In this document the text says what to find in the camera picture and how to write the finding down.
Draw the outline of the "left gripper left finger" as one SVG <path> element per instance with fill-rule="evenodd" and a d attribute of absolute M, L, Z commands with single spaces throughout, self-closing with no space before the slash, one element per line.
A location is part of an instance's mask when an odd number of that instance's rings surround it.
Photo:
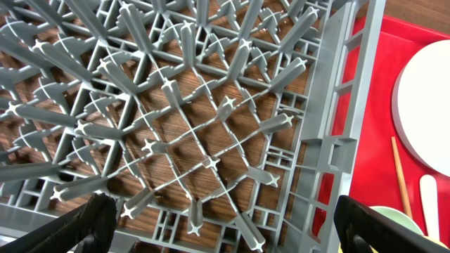
<path fill-rule="evenodd" d="M 108 252 L 113 241 L 117 207 L 104 193 L 1 247 L 2 252 Z"/>

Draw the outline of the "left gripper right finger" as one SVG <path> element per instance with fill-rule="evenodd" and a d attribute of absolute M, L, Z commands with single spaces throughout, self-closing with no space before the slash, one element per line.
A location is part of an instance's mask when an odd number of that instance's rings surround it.
<path fill-rule="evenodd" d="M 333 221 L 342 252 L 449 253 L 348 195 L 338 198 Z"/>

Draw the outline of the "small light blue saucer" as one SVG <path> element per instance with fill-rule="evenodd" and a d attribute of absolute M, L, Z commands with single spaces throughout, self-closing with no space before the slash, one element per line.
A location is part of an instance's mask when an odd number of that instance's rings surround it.
<path fill-rule="evenodd" d="M 414 233 L 424 235 L 424 232 L 422 232 L 418 224 L 412 218 L 397 209 L 385 206 L 372 206 L 371 209 L 404 226 L 405 228 L 408 228 Z"/>

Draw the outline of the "white plastic fork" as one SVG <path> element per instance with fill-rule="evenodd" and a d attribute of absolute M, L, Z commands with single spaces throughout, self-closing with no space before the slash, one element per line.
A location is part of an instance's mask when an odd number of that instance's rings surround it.
<path fill-rule="evenodd" d="M 420 178 L 419 188 L 427 234 L 440 241 L 437 182 L 433 176 L 426 174 Z"/>

